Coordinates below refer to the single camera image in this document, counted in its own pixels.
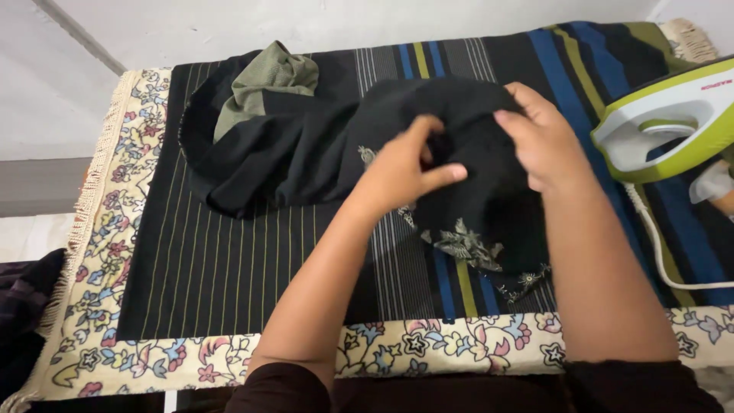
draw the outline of dark sleeve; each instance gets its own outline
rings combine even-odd
[[[305,367],[270,363],[237,387],[225,412],[328,412],[329,392]]]
[[[723,412],[698,387],[693,370],[675,362],[566,363],[579,412]]]

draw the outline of white cord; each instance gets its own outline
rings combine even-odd
[[[710,284],[678,284],[677,282],[671,280],[670,277],[668,277],[668,273],[665,271],[665,265],[663,264],[663,247],[660,241],[660,234],[655,227],[653,218],[650,217],[650,213],[647,211],[647,207],[642,202],[642,198],[640,198],[640,195],[637,193],[635,185],[628,182],[623,182],[622,185],[624,185],[625,190],[627,191],[627,195],[629,195],[630,200],[632,200],[632,204],[635,206],[635,209],[642,216],[642,220],[644,221],[648,231],[653,235],[655,264],[658,266],[660,278],[663,279],[665,284],[668,284],[670,287],[673,288],[678,288],[679,290],[706,290],[709,288],[734,287],[734,281],[712,282]]]

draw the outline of black striped cloth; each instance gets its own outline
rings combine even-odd
[[[360,98],[382,79],[465,76],[500,84],[517,81],[534,88],[574,128],[661,302],[666,306],[734,303],[731,289],[688,293],[671,291],[661,282],[649,235],[589,137],[599,121],[600,106],[603,109],[631,88],[669,73],[669,47],[654,24],[573,22],[510,36],[308,56],[319,65],[316,98],[325,101]],[[181,113],[188,97],[221,64],[194,63],[173,69],[166,132],[137,235],[119,340],[262,331],[278,296],[338,208],[329,204],[269,209],[263,204],[252,219],[232,220],[192,197],[186,162],[176,141]],[[271,100],[266,105],[272,106],[278,96],[265,92],[264,99]],[[675,275],[689,283],[731,278],[733,258],[725,245],[708,239],[707,225],[718,224],[697,220],[696,212],[680,202],[687,199],[687,187],[671,180],[673,184],[646,185],[641,191],[647,192],[656,222],[668,240],[666,251],[675,258]],[[671,198],[679,208],[673,212],[664,206]],[[689,229],[695,227],[696,245],[683,237],[680,222],[686,223],[688,232],[683,232],[689,236]],[[693,254],[713,261],[702,262],[701,255]],[[508,303],[471,266],[420,240],[392,212],[375,228],[345,324],[555,308],[550,279],[542,280],[525,298]]]

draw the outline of fingernail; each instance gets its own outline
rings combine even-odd
[[[507,120],[507,111],[506,110],[498,110],[495,112],[495,121],[498,123],[502,123]]]
[[[468,172],[464,165],[456,165],[451,169],[451,174],[454,175],[455,180],[462,181],[463,179],[466,179]]]

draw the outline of rug fringe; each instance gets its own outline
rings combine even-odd
[[[92,236],[94,217],[104,193],[104,179],[109,172],[110,160],[120,136],[130,91],[139,74],[139,71],[123,73],[112,93],[112,102],[104,117],[102,133],[97,140],[87,178],[81,187],[81,195],[74,205],[76,216],[69,231],[64,266],[43,311],[39,326],[36,328],[36,332],[46,340],[46,343],[28,380],[20,390],[3,402],[0,406],[0,413],[22,413],[30,409],[32,401],[42,400],[40,388],[45,373],[51,365],[51,357],[59,347],[61,327],[70,297],[69,289],[76,277],[76,270],[84,259],[89,238]]]
[[[700,27],[685,18],[674,18],[666,24],[670,25],[680,41],[679,48],[683,59],[703,63],[717,58],[716,48]]]

